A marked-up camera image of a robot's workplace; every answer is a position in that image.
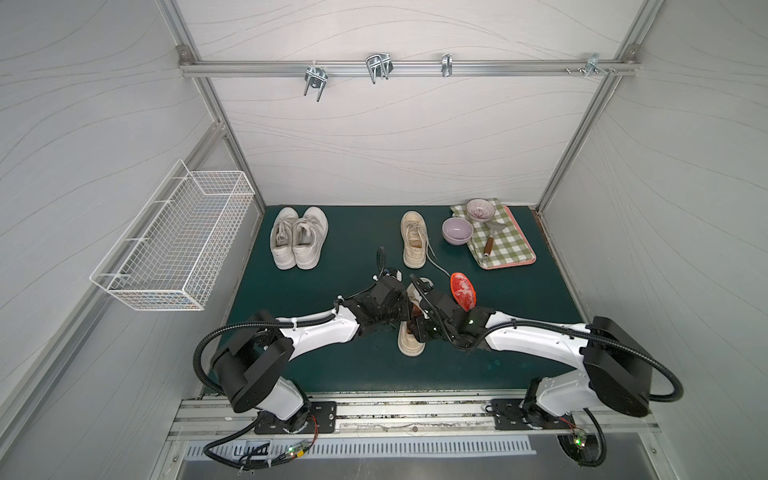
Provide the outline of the red insole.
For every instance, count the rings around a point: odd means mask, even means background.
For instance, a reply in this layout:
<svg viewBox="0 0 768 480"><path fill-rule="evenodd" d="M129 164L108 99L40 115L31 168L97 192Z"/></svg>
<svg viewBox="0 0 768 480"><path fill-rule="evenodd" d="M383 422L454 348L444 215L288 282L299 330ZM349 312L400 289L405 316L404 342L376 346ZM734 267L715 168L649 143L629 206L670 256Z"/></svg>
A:
<svg viewBox="0 0 768 480"><path fill-rule="evenodd" d="M460 272L450 276L450 290L456 303L469 312L477 305L477 294L469 278Z"/></svg>

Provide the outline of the beige sneaker with red insole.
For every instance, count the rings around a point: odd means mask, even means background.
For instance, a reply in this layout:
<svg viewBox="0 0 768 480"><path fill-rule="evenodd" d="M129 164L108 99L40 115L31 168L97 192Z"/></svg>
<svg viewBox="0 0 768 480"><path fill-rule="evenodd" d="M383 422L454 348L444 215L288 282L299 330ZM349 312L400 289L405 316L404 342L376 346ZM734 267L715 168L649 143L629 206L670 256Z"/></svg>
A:
<svg viewBox="0 0 768 480"><path fill-rule="evenodd" d="M400 233L403 240L403 262L409 269L423 268L427 262L441 273L450 273L437 263L437 256L428 235L423 216L417 211L407 211L400 221Z"/></svg>

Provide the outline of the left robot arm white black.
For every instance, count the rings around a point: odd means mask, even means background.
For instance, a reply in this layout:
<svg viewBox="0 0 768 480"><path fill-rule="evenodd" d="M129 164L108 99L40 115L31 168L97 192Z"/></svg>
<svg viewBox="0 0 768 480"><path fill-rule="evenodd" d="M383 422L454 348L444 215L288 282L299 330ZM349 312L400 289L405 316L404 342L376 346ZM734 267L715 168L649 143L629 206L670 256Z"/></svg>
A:
<svg viewBox="0 0 768 480"><path fill-rule="evenodd" d="M261 311L248 322L207 334L195 349L193 368L201 383L227 398L233 412L259 410L296 430L309 415L310 401L283 377L289 362L397 325L409 311L401 273L384 270L370 287L337 298L328 311L292 318Z"/></svg>

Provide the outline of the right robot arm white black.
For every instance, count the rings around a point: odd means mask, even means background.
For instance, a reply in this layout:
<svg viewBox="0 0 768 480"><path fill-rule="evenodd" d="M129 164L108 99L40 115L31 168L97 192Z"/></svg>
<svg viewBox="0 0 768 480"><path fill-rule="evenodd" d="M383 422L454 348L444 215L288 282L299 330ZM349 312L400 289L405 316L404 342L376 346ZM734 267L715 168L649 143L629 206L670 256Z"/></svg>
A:
<svg viewBox="0 0 768 480"><path fill-rule="evenodd" d="M408 295L418 311L406 330L419 343L441 339L467 353L522 353L570 368L530 382L519 410L536 428L575 410L599 406L637 418L650 413L652 358L610 319L561 325L484 307L467 311L417 277Z"/></svg>

